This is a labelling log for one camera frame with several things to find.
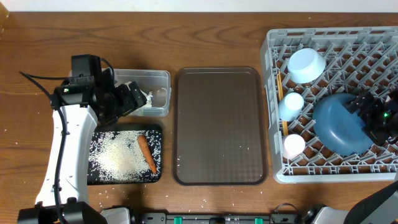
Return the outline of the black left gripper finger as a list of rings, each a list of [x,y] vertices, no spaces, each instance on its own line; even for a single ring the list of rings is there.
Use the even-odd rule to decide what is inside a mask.
[[[134,96],[125,84],[116,87],[116,95],[119,100],[118,113],[120,116],[126,116],[136,108]]]
[[[136,82],[130,82],[127,85],[132,93],[132,97],[134,98],[135,108],[142,108],[144,105],[147,104],[147,98],[138,87]]]

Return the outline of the white tissue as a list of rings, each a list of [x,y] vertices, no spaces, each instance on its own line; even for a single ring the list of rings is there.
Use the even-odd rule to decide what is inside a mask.
[[[132,84],[132,82],[127,82],[125,83],[125,85],[131,90],[130,84]],[[146,98],[146,104],[144,106],[142,106],[143,108],[151,108],[152,107],[152,92],[144,92],[143,90],[139,89],[140,92],[142,93],[142,95],[145,96]]]

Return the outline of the dark blue plate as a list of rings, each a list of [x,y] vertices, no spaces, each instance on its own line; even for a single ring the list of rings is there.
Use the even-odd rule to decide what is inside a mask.
[[[342,156],[362,154],[373,145],[363,132],[364,122],[357,112],[350,113],[344,107],[355,98],[349,93],[330,95],[317,103],[312,115],[313,128],[320,142]]]

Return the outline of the orange carrot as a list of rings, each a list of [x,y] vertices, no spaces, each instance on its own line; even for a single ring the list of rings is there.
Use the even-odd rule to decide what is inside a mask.
[[[140,135],[137,137],[137,142],[138,145],[141,149],[142,154],[145,157],[146,162],[148,163],[150,170],[153,174],[157,173],[157,168],[156,164],[154,162],[154,159],[152,157],[152,153],[150,152],[149,145],[147,143],[146,137],[143,135]]]

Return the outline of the light blue rice bowl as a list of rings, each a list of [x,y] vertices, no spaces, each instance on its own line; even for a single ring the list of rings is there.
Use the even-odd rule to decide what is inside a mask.
[[[290,79],[298,84],[316,80],[326,68],[326,60],[316,50],[304,48],[296,51],[287,64]]]

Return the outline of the light blue cup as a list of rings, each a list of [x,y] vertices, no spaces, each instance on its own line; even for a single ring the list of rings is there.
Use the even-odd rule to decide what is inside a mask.
[[[301,114],[304,107],[304,98],[299,93],[291,92],[279,102],[278,107],[279,118],[282,121],[291,122]]]

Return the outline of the pink cup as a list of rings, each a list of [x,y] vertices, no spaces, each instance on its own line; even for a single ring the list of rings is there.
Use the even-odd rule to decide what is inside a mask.
[[[305,140],[298,134],[289,134],[282,138],[282,155],[286,159],[293,159],[305,149]]]

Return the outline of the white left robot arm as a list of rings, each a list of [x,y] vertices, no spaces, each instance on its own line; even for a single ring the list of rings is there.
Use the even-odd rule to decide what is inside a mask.
[[[88,200],[90,144],[97,126],[113,124],[147,103],[136,82],[115,84],[112,66],[85,54],[72,57],[72,74],[53,93],[43,92],[53,109],[53,140],[44,182],[32,208],[18,223],[132,223],[127,207],[97,212]]]

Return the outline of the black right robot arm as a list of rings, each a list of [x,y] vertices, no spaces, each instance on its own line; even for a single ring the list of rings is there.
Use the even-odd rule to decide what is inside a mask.
[[[339,93],[322,99],[314,109],[315,132],[321,143],[343,156],[359,154],[372,145],[397,143],[397,91],[386,100],[370,92]],[[324,204],[311,208],[301,223],[394,223],[397,219],[397,182],[358,202],[351,210]]]

